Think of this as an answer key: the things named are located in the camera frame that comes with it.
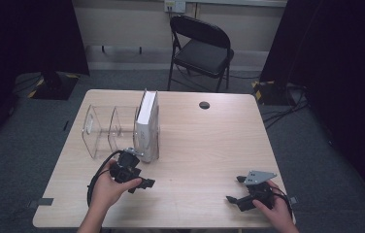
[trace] black folding chair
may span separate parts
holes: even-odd
[[[227,34],[215,25],[186,16],[172,17],[170,25],[174,43],[167,90],[170,90],[171,81],[187,85],[172,78],[174,64],[187,69],[188,74],[192,70],[218,79],[216,92],[219,90],[226,70],[225,79],[226,88],[228,88],[230,61],[234,51],[231,49]],[[189,42],[183,47],[179,35],[189,38]]]

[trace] clear acrylic bin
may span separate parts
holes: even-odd
[[[106,158],[116,150],[134,147],[134,124],[138,107],[88,107],[83,141],[92,158]]]

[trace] chair backrest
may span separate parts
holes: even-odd
[[[205,21],[193,17],[175,16],[171,18],[170,26],[175,37],[177,37],[176,33],[178,33],[216,47],[231,48],[227,34],[221,28]]]

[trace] wall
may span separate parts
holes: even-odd
[[[284,1],[277,1],[277,7],[261,7],[264,1],[236,2],[247,5],[186,3],[185,14],[220,26],[230,37],[234,50],[270,50]],[[86,46],[171,47],[169,15],[163,11],[163,1],[74,0],[73,3]]]

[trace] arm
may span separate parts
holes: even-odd
[[[114,163],[116,161],[111,159],[103,171],[109,170]],[[109,172],[103,173],[94,186],[88,212],[78,232],[99,232],[110,207],[119,199],[124,191],[138,186],[142,181],[141,179],[134,179],[127,183],[117,183],[110,176]]]
[[[280,194],[276,189],[279,188],[275,183],[267,182],[273,188],[273,192]],[[274,196],[274,208],[272,210],[268,209],[264,204],[258,200],[253,200],[252,204],[260,210],[264,216],[266,216],[270,222],[273,224],[280,233],[298,233],[297,227],[294,225],[292,218],[289,215],[287,205],[281,197]]]

